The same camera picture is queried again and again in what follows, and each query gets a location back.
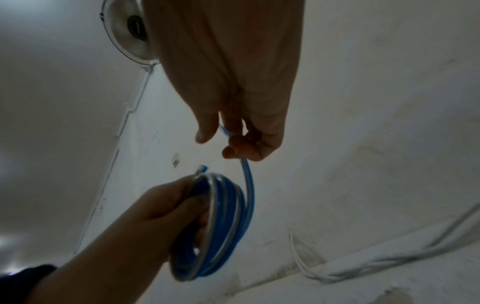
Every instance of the blue wire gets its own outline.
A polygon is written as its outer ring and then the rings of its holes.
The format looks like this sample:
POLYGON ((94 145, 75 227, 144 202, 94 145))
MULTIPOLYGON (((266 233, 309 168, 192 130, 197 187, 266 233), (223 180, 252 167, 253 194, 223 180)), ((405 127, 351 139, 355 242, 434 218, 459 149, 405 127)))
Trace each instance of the blue wire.
MULTIPOLYGON (((225 135, 228 137, 231 136, 231 133, 224 126, 220 125, 220 127, 225 135)), ((206 257, 197 273, 192 276, 190 272, 197 258, 197 254, 194 251, 194 238, 195 233, 200 228, 198 224, 192 223, 178 236, 171 249, 171 268, 176 279, 187 280, 189 277, 195 279, 199 276, 208 276, 215 273, 230 258, 237 243, 241 240, 248 229, 255 206, 254 181, 247 160, 241 159, 240 163, 245 175, 248 200, 245 201, 243 191, 241 191, 239 197, 237 197, 235 183, 228 178, 223 177, 223 184, 218 180, 214 180, 217 188, 215 199, 217 212, 213 234, 206 257), (229 236, 229 232, 234 225, 237 199, 240 201, 238 224, 231 242, 227 245, 227 248, 223 248, 224 243, 229 236), (221 250, 224 250, 222 256, 217 257, 221 250)), ((201 172, 205 173, 206 171, 207 167, 203 166, 201 172)), ((209 190, 210 186, 208 181, 206 179, 200 179, 193 187, 189 197, 200 195, 209 190)))

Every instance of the white cable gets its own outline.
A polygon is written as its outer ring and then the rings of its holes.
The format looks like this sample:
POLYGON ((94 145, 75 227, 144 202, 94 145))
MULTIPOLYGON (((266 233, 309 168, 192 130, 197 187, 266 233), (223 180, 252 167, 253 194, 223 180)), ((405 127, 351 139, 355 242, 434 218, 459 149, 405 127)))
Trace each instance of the white cable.
POLYGON ((315 279, 320 281, 323 284, 340 282, 346 279, 353 277, 358 277, 366 274, 376 273, 388 268, 392 268, 407 262, 414 260, 425 259, 433 257, 456 248, 455 242, 458 241, 466 232, 461 233, 457 237, 451 239, 450 241, 445 241, 455 230, 462 226, 468 218, 477 213, 480 210, 480 202, 469 208, 461 216, 459 216, 455 221, 453 221, 448 227, 442 231, 442 233, 434 238, 427 246, 417 250, 412 250, 409 252, 395 253, 385 256, 379 256, 370 261, 364 262, 358 266, 354 266, 342 271, 337 271, 333 273, 315 273, 310 267, 308 267, 298 255, 295 246, 294 246, 294 236, 290 232, 290 248, 293 254, 295 263, 299 267, 300 271, 308 278, 315 279))

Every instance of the cable coil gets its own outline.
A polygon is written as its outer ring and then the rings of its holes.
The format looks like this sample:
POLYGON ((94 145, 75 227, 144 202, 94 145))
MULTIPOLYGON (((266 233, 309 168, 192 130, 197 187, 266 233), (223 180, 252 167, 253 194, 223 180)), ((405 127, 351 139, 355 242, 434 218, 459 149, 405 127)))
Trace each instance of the cable coil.
MULTIPOLYGON (((230 136, 227 129, 223 132, 230 136)), ((177 237, 170 254, 170 268, 178 281, 208 276, 228 260, 249 227, 255 205, 254 182, 246 159, 240 160, 246 184, 246 200, 242 189, 221 174, 206 173, 201 166, 189 197, 209 194, 208 224, 203 242, 195 253, 194 237, 200 228, 192 223, 177 237)))

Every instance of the wall fan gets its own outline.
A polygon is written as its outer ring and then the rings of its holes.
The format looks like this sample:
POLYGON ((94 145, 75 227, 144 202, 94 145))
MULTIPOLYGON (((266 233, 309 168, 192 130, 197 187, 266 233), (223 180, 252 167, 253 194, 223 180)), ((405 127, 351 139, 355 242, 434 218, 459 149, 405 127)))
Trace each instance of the wall fan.
POLYGON ((149 43, 140 0, 104 0, 100 18, 113 45, 130 60, 148 66, 160 63, 149 43))

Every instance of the hand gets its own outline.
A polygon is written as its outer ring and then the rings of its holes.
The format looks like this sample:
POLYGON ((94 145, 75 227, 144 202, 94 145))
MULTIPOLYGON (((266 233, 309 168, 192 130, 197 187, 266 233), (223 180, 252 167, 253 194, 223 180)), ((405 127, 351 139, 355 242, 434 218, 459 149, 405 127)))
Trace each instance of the hand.
POLYGON ((259 161, 282 144, 303 9, 302 0, 143 0, 148 38, 193 110, 197 142, 214 136, 220 113, 234 134, 224 158, 259 161))
POLYGON ((208 208, 201 197, 183 201, 191 182, 189 176, 147 191, 90 246, 40 281, 26 303, 135 303, 178 234, 208 208))

